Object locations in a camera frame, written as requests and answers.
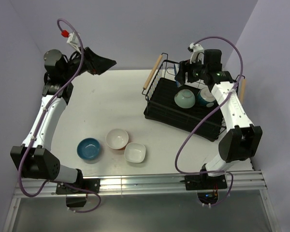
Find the pale green ceramic bowl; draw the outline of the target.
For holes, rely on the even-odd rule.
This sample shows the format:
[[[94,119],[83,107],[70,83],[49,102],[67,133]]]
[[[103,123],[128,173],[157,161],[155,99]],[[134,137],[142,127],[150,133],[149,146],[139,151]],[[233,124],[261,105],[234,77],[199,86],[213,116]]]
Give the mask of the pale green ceramic bowl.
[[[189,89],[183,89],[176,93],[174,102],[183,109],[189,109],[195,105],[195,96]]]

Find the teal and white bowl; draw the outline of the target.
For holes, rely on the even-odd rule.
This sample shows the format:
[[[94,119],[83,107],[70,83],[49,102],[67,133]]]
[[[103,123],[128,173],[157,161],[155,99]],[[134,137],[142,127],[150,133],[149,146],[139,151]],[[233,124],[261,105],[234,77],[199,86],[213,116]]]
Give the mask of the teal and white bowl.
[[[197,95],[197,100],[200,105],[206,106],[207,108],[214,106],[214,103],[216,101],[215,97],[209,91],[208,87],[202,88],[199,91]]]

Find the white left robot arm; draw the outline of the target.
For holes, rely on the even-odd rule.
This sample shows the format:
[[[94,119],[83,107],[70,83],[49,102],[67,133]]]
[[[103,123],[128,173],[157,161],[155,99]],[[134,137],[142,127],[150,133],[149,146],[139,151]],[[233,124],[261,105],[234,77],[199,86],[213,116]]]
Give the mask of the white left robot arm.
[[[73,193],[84,189],[82,171],[60,163],[51,153],[51,143],[58,121],[72,96],[72,80],[84,72],[101,75],[116,61],[95,54],[89,47],[79,49],[67,58],[57,49],[44,56],[44,87],[41,106],[29,134],[20,146],[13,146],[10,155],[18,170],[21,190],[23,178],[67,183]]]

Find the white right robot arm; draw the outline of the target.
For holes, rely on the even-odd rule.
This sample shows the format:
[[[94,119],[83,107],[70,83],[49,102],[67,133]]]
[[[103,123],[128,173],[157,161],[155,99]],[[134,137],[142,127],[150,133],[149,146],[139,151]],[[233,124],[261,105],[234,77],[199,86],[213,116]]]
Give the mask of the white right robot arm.
[[[222,52],[218,49],[190,49],[189,61],[179,64],[175,77],[180,84],[202,80],[222,112],[226,134],[218,144],[218,154],[201,169],[200,184],[208,189],[234,164],[256,154],[262,129],[246,115],[236,93],[236,83],[228,71],[222,70]]]

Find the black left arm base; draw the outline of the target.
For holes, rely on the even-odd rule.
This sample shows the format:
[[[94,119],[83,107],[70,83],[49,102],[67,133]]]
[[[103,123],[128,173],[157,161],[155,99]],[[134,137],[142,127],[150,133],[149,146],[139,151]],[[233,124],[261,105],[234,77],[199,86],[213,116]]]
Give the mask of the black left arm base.
[[[101,205],[100,183],[99,178],[85,178],[80,184],[60,183],[56,186],[55,194],[66,196],[66,206],[69,210],[76,213],[88,213],[96,210]],[[80,210],[86,205],[90,194],[98,198],[97,204],[92,209]]]

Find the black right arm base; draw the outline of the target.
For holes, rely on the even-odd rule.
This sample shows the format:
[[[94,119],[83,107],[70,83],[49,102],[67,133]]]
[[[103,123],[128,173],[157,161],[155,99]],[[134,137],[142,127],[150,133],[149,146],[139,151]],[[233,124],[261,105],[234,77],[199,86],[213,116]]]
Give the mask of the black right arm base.
[[[214,190],[227,189],[227,181],[224,175],[210,177],[207,174],[186,175],[184,180],[186,190]]]

